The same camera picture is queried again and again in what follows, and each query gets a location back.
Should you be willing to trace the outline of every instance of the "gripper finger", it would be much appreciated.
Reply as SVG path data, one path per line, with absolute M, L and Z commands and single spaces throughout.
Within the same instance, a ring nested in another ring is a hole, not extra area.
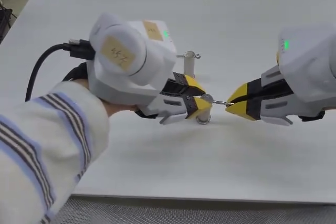
M 173 72 L 173 77 L 168 79 L 161 94 L 168 96 L 190 95 L 197 97 L 204 95 L 205 90 L 194 78 L 182 73 Z
M 188 95 L 172 97 L 160 94 L 148 106 L 140 106 L 139 110 L 145 116 L 155 115 L 156 118 L 162 118 L 160 124 L 170 124 L 195 118 L 211 107 L 212 104 L 201 98 Z

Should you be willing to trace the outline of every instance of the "cable plug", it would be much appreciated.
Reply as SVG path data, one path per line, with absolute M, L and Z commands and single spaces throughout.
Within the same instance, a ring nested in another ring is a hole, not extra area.
M 69 43 L 63 43 L 64 51 L 70 52 L 70 57 L 83 60 L 93 60 L 96 51 L 87 40 L 69 40 Z

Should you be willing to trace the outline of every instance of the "black strap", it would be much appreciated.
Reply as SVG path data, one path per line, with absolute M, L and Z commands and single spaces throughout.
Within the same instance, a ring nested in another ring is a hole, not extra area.
M 81 63 L 79 66 L 72 69 L 63 79 L 63 81 L 88 79 L 88 68 L 86 62 Z
M 159 114 L 154 115 L 145 115 L 141 110 L 137 110 L 135 112 L 139 117 L 141 118 L 147 118 L 147 119 L 156 119 Z
M 324 117 L 325 115 L 325 111 L 321 111 L 317 116 L 310 118 L 308 116 L 299 116 L 299 118 L 303 121 L 303 122 L 311 122 L 311 121 L 316 121 L 316 120 L 320 120 Z

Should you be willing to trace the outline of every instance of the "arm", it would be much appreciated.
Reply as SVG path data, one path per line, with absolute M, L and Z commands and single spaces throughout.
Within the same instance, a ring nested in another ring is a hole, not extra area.
M 283 30 L 277 65 L 243 84 L 228 99 L 226 111 L 267 123 L 291 125 L 287 118 L 322 119 L 336 108 L 336 25 Z
M 77 82 L 0 115 L 0 223 L 48 223 L 106 149 L 118 109 Z

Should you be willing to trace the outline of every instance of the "cylindrical standoff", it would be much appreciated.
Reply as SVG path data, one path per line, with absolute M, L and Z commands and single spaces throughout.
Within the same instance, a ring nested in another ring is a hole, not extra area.
M 201 98 L 209 103 L 213 103 L 214 101 L 213 97 L 209 94 L 204 94 L 201 96 Z M 204 111 L 202 114 L 198 115 L 196 117 L 196 121 L 199 124 L 208 124 L 211 120 L 210 111 L 211 109 L 208 109 L 207 111 Z
M 196 54 L 193 51 L 187 51 L 184 54 L 184 74 L 195 78 L 195 59 Z

